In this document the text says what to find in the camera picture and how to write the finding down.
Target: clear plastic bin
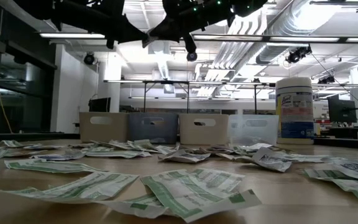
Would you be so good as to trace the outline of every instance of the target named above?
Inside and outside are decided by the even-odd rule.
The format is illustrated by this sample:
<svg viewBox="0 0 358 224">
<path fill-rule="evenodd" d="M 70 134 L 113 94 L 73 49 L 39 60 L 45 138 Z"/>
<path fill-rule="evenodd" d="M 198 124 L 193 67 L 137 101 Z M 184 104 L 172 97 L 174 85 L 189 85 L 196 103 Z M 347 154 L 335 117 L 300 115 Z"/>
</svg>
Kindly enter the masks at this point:
<svg viewBox="0 0 358 224">
<path fill-rule="evenodd" d="M 82 142 L 116 140 L 127 141 L 127 113 L 83 112 L 80 113 Z"/>
<path fill-rule="evenodd" d="M 278 115 L 230 115 L 227 129 L 233 144 L 277 143 Z"/>
<path fill-rule="evenodd" d="M 130 141 L 149 139 L 151 143 L 177 143 L 177 114 L 131 113 L 128 124 Z"/>
<path fill-rule="evenodd" d="M 179 114 L 180 143 L 226 144 L 228 119 L 226 114 Z"/>
</svg>

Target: computer monitor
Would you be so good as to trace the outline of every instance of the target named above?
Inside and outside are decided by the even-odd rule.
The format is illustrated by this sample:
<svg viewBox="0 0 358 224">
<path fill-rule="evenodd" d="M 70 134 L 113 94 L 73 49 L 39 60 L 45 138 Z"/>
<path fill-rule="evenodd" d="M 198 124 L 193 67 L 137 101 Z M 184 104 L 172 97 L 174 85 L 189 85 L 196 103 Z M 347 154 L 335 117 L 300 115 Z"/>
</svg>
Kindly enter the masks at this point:
<svg viewBox="0 0 358 224">
<path fill-rule="evenodd" d="M 110 112 L 111 98 L 100 98 L 89 101 L 89 112 Z"/>
<path fill-rule="evenodd" d="M 354 101 L 328 98 L 329 120 L 331 122 L 356 123 L 355 108 Z"/>
</svg>

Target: lysol wipes container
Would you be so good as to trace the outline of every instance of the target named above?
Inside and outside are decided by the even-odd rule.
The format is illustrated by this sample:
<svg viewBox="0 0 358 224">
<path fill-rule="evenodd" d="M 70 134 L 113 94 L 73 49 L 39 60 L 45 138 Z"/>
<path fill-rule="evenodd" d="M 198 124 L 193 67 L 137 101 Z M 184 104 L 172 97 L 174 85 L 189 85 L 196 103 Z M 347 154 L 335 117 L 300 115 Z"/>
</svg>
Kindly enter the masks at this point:
<svg viewBox="0 0 358 224">
<path fill-rule="evenodd" d="M 313 144 L 313 91 L 306 77 L 276 82 L 279 144 Z"/>
</svg>

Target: beige plastic bin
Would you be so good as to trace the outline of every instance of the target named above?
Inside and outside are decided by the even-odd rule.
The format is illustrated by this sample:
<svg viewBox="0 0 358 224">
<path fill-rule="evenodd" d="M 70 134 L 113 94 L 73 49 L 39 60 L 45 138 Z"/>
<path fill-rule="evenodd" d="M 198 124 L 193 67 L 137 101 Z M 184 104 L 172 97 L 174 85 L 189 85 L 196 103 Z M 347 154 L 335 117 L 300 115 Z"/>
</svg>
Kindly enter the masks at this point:
<svg viewBox="0 0 358 224">
<path fill-rule="evenodd" d="M 228 121 L 226 114 L 179 114 L 180 143 L 226 144 Z"/>
<path fill-rule="evenodd" d="M 91 140 L 126 142 L 127 129 L 127 113 L 80 113 L 80 134 L 83 142 L 90 142 Z"/>
</svg>

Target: table surface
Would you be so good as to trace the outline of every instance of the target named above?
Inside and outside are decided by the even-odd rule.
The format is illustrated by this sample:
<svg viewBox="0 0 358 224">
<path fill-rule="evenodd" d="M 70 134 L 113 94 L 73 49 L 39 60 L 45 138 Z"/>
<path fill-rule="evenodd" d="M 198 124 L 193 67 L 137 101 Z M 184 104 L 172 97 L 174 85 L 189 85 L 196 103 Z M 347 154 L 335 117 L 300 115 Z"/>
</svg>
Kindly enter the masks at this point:
<svg viewBox="0 0 358 224">
<path fill-rule="evenodd" d="M 41 141 L 49 145 L 79 143 L 79 140 Z M 358 149 L 326 146 L 281 145 L 300 154 L 332 155 L 358 159 Z M 72 182 L 89 173 L 51 174 L 30 170 L 6 169 L 0 159 L 0 189 L 19 190 L 35 187 L 40 190 Z M 308 179 L 299 173 L 304 168 L 330 169 L 328 164 L 292 164 L 285 173 L 272 172 L 253 164 L 241 164 L 212 158 L 199 164 L 159 162 L 156 155 L 135 159 L 90 158 L 73 161 L 95 168 L 124 174 L 149 175 L 167 170 L 199 167 L 225 170 L 246 175 L 241 189 L 252 189 L 262 205 L 221 212 L 195 221 L 195 223 L 358 223 L 358 199 L 335 184 Z M 149 192 L 140 179 L 124 189 L 114 200 L 125 200 Z M 184 223 L 180 218 L 138 218 L 112 211 L 94 203 L 67 205 L 0 193 L 0 223 Z"/>
</svg>

